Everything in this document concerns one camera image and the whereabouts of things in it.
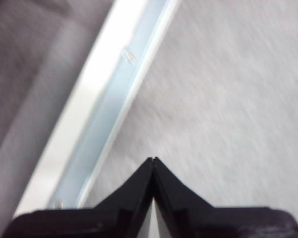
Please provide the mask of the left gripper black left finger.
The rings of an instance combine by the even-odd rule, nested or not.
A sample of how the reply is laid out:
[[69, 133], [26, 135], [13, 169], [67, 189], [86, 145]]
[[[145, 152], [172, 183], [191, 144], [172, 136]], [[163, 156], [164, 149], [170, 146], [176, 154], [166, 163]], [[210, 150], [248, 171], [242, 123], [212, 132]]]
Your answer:
[[14, 218], [4, 238], [135, 238], [152, 203], [153, 158], [98, 205], [38, 210]]

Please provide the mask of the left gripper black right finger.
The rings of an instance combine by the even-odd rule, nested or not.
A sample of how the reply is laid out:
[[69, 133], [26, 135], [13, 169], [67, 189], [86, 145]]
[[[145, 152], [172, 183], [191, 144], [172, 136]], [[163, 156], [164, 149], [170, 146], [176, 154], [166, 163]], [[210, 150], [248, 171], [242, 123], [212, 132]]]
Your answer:
[[189, 189], [157, 157], [154, 198], [174, 238], [298, 238], [288, 212], [269, 207], [215, 207]]

